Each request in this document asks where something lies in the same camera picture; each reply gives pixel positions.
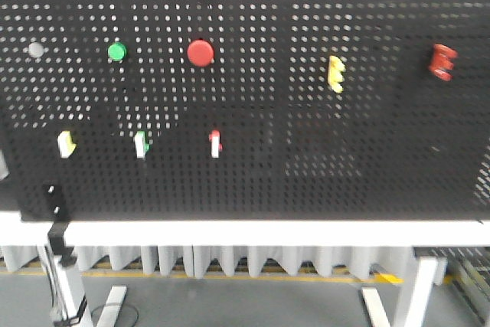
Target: cable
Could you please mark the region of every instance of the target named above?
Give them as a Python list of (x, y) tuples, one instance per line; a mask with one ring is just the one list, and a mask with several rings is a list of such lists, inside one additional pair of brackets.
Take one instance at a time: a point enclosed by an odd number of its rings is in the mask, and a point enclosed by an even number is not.
[(94, 308), (92, 310), (92, 312), (90, 312), (90, 317), (92, 317), (92, 319), (93, 319), (93, 315), (95, 314), (95, 312), (97, 310), (100, 310), (100, 309), (105, 308), (106, 306), (120, 306), (121, 309), (124, 308), (124, 307), (130, 308), (135, 313), (135, 320), (131, 324), (130, 327), (135, 327), (136, 326), (136, 323), (138, 323), (138, 320), (139, 320), (139, 311), (138, 311), (138, 308), (136, 308), (133, 304), (129, 304), (128, 302), (110, 302), (109, 304), (102, 304), (100, 306), (97, 306), (96, 308)]
[(53, 289), (53, 284), (51, 283), (51, 275), (49, 272), (49, 269), (47, 268), (46, 264), (40, 260), (41, 265), (43, 268), (46, 270), (46, 276), (47, 276), (47, 283), (49, 283), (49, 289), (51, 291), (51, 308), (54, 307), (54, 289)]

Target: metal grid panel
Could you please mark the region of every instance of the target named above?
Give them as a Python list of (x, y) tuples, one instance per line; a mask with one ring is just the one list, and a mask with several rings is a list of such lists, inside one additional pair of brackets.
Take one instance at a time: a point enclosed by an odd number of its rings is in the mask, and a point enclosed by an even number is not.
[[(24, 218), (488, 218), (488, 0), (2, 0)], [(190, 41), (212, 66), (193, 67)], [(107, 60), (113, 41), (128, 46)], [(432, 45), (459, 52), (450, 83)], [(33, 58), (29, 46), (43, 55)], [(330, 90), (328, 56), (347, 66)], [(64, 129), (78, 144), (60, 159)], [(210, 157), (219, 129), (224, 151)], [(132, 137), (148, 133), (144, 161)]]

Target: yellow clip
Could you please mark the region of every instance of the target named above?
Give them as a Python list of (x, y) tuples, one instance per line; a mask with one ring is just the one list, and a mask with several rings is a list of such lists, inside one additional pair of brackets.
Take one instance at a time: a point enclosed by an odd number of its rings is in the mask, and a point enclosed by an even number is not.
[(71, 139), (71, 132), (69, 130), (64, 130), (58, 136), (58, 148), (60, 149), (60, 157), (62, 159), (68, 159), (72, 153), (74, 153), (75, 148), (74, 141)]
[(330, 56), (328, 62), (328, 76), (327, 81), (330, 87), (336, 92), (341, 93), (344, 89), (341, 86), (341, 82), (344, 82), (342, 73), (345, 72), (345, 65), (338, 57)]

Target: white clip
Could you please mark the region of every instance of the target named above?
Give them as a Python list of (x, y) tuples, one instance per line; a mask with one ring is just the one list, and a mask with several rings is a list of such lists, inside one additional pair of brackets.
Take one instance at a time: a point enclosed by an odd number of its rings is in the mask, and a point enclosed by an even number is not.
[(62, 159), (68, 159), (72, 153), (74, 153), (75, 148), (74, 141), (71, 139), (71, 132), (69, 130), (64, 130), (58, 136), (58, 149), (60, 150), (60, 157)]
[(220, 152), (223, 151), (223, 146), (220, 143), (220, 131), (214, 130), (209, 135), (209, 142), (211, 142), (211, 157), (213, 159), (220, 158)]
[(146, 134), (142, 130), (139, 130), (133, 139), (136, 148), (136, 157), (138, 159), (144, 159), (146, 153), (150, 150), (150, 145), (146, 142)]

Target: yellow floor line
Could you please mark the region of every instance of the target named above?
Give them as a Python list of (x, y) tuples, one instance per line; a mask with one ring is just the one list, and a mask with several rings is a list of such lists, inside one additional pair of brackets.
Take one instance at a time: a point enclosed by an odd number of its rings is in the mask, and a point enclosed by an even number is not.
[[(44, 276), (41, 270), (19, 270), (16, 272), (8, 272), (6, 270), (0, 270), (0, 275), (22, 275), (22, 276)], [(169, 276), (162, 276), (159, 273), (152, 273), (149, 275), (143, 272), (137, 272), (133, 270), (129, 271), (112, 271), (112, 270), (91, 270), (82, 273), (85, 277), (119, 277), (119, 278), (169, 278), (169, 279), (188, 279), (185, 273), (173, 273)], [(321, 276), (282, 276), (282, 275), (262, 275), (258, 277), (251, 277), (248, 275), (213, 275), (207, 274), (204, 276), (206, 280), (259, 280), (259, 281), (288, 281), (288, 282), (304, 282), (304, 283), (402, 283), (403, 280), (393, 275), (388, 274), (376, 274), (374, 278), (368, 280), (360, 280), (355, 277), (342, 276), (342, 277), (321, 277)]]
[(454, 280), (453, 275), (445, 275), (444, 280), (443, 280), (443, 284), (447, 285), (448, 283), (451, 283), (453, 280)]

